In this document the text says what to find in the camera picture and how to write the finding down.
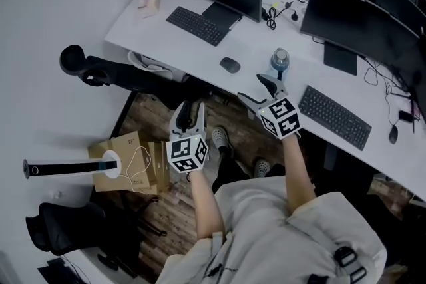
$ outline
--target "monitor stand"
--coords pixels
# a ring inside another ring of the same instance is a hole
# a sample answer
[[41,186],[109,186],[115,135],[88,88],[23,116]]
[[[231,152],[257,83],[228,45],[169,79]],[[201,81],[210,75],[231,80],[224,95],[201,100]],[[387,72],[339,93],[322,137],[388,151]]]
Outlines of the monitor stand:
[[202,15],[216,25],[227,28],[230,28],[238,19],[241,18],[241,14],[218,3],[211,4],[211,6],[209,6]]
[[324,64],[357,75],[357,54],[329,42],[324,43]]

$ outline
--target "white shirt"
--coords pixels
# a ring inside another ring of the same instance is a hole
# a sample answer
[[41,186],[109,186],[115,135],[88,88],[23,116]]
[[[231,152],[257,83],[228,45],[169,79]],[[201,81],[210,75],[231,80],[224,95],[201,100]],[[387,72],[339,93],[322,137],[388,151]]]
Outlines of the white shirt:
[[[217,253],[212,240],[204,239],[186,256],[169,257],[157,283],[306,284],[312,274],[336,276],[333,254],[287,224],[285,176],[223,185],[216,200],[229,232],[226,243]],[[379,280],[386,250],[341,193],[320,196],[299,207],[293,217],[316,226],[336,244],[351,245],[369,256],[372,283]],[[219,274],[207,277],[219,264]]]

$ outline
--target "robotic claw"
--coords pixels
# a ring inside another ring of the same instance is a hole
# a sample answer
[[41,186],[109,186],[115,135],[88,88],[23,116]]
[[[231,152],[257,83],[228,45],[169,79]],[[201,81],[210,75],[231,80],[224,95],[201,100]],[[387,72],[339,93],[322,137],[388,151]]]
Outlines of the robotic claw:
[[201,170],[208,155],[204,103],[198,105],[196,120],[191,125],[191,105],[183,102],[174,112],[168,129],[167,160],[179,173]]
[[251,119],[257,116],[264,128],[276,138],[283,139],[293,133],[300,138],[298,130],[302,127],[299,121],[299,108],[289,99],[283,82],[267,74],[257,74],[256,76],[266,87],[272,100],[264,99],[258,102],[239,92],[238,99],[247,107],[248,116]]

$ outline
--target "white desk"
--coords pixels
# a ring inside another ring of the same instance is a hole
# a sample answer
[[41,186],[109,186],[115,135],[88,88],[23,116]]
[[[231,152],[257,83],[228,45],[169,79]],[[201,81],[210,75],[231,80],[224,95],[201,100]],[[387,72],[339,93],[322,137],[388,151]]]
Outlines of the white desk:
[[[279,0],[263,1],[273,3]],[[232,94],[243,92],[259,100],[269,95],[258,82],[256,74],[267,73],[271,54],[277,47],[284,48],[290,54],[290,71],[285,86],[296,102],[308,84],[358,115],[373,128],[364,151],[360,151],[305,116],[302,116],[302,126],[426,200],[425,123],[418,122],[413,134],[410,124],[399,122],[398,141],[395,145],[389,142],[391,125],[387,119],[385,85],[381,78],[379,86],[365,83],[363,78],[368,68],[365,61],[358,57],[357,77],[325,66],[323,45],[313,42],[310,36],[300,34],[294,24],[281,16],[276,19],[275,31],[270,30],[265,22],[255,23],[243,17],[217,47],[166,22],[177,6],[202,13],[211,4],[210,0],[161,0],[157,15],[141,19],[136,10],[137,0],[134,0],[105,39],[172,65]],[[239,72],[230,74],[219,65],[225,56],[241,64]],[[384,67],[381,67],[381,71],[391,76]],[[373,73],[368,76],[372,82]],[[407,110],[407,104],[396,96],[389,96],[388,99],[391,103],[391,120],[395,122],[398,111],[402,108]]]

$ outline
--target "computer mouse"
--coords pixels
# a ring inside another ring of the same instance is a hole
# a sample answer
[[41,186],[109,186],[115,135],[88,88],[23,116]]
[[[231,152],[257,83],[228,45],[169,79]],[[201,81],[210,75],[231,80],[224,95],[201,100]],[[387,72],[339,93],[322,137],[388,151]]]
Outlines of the computer mouse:
[[238,72],[241,69],[240,63],[229,57],[222,58],[220,65],[222,68],[232,74]]
[[398,128],[392,126],[391,132],[389,133],[389,142],[395,144],[398,139]]

